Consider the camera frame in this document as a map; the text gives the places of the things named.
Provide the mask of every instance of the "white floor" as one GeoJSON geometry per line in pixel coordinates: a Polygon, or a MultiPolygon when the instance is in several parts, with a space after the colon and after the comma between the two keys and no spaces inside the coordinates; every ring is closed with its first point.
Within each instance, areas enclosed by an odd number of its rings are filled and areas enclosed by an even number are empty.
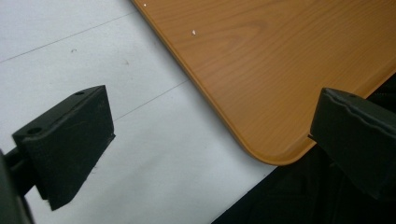
{"type": "Polygon", "coordinates": [[[0,3],[0,148],[68,95],[106,85],[116,138],[37,224],[210,223],[273,169],[251,158],[129,0],[0,3]]]}

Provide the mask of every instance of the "wooden table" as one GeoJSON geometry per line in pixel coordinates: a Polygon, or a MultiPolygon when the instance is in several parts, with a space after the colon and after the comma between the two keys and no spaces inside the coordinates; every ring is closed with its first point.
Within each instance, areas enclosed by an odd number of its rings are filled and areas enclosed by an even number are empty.
{"type": "Polygon", "coordinates": [[[315,144],[307,136],[323,87],[367,97],[396,72],[394,1],[134,3],[244,149],[267,163],[292,163],[315,144]]]}

